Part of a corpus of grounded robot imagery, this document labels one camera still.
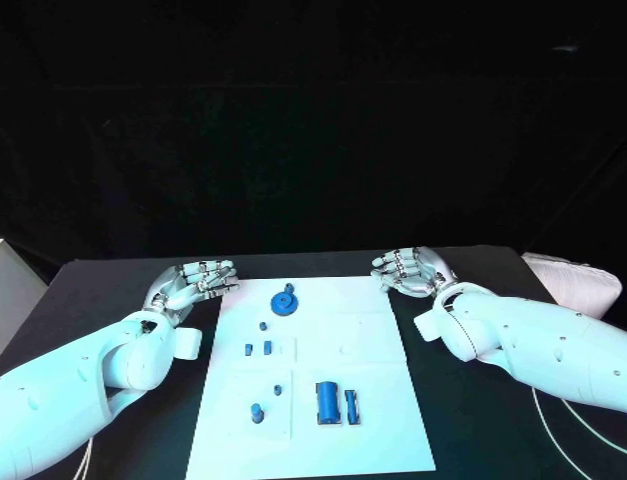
blue object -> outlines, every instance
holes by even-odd
[[[259,408],[259,403],[253,403],[250,405],[250,418],[252,418],[252,423],[259,423],[265,418],[265,412]]]
[[[315,383],[317,391],[317,424],[334,425],[341,423],[337,407],[337,384],[334,382]]]
[[[346,397],[346,408],[347,408],[347,419],[348,425],[357,425],[358,421],[358,411],[356,409],[356,392],[353,390],[344,390]]]
[[[286,283],[284,291],[272,297],[272,301],[269,303],[272,312],[276,315],[285,317],[294,313],[295,308],[298,307],[298,299],[294,295],[294,286],[289,283]]]

black table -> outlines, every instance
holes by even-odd
[[[436,250],[461,280],[500,295],[552,301],[510,249],[477,246]],[[369,273],[370,260],[380,253],[382,250],[226,258],[233,260],[243,279],[353,276]],[[135,311],[149,283],[167,266],[204,259],[69,263],[0,356],[0,375]],[[422,341],[412,319],[428,310],[429,299],[418,300],[396,292],[390,292],[389,298],[438,471],[382,477],[580,478],[543,431],[529,387],[497,367],[477,361],[459,362],[439,341]],[[219,300],[196,305],[184,326],[203,332],[198,358],[174,361],[160,387],[96,435],[89,479],[184,478],[217,313]],[[543,393],[539,399],[553,435],[586,474],[593,480],[627,479],[627,456],[615,453],[583,430],[559,400]],[[627,415],[585,406],[576,410],[627,447]],[[36,478],[72,478],[80,458],[82,449]]]

white device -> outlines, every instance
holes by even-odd
[[[497,365],[550,395],[627,413],[627,332],[565,307],[459,283],[425,247],[386,253],[373,266],[384,290],[435,297],[415,319],[425,341],[441,338],[461,361]]]
[[[168,268],[141,311],[0,377],[0,480],[61,460],[157,387],[173,358],[197,357],[201,334],[175,326],[194,302],[237,289],[232,267],[210,261]]]

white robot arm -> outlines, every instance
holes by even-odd
[[[627,332],[565,307],[458,282],[425,247],[386,253],[373,267],[384,291],[435,298],[415,319],[425,341],[442,338],[461,361],[497,365],[550,395],[627,413]]]
[[[168,268],[139,311],[0,377],[0,480],[63,459],[161,383],[173,358],[194,360],[201,333],[175,327],[194,302],[237,289],[234,273],[229,261]]]

blue screw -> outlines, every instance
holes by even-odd
[[[265,418],[265,412],[259,408],[259,403],[253,403],[250,405],[250,418],[252,418],[252,423],[259,423]]]

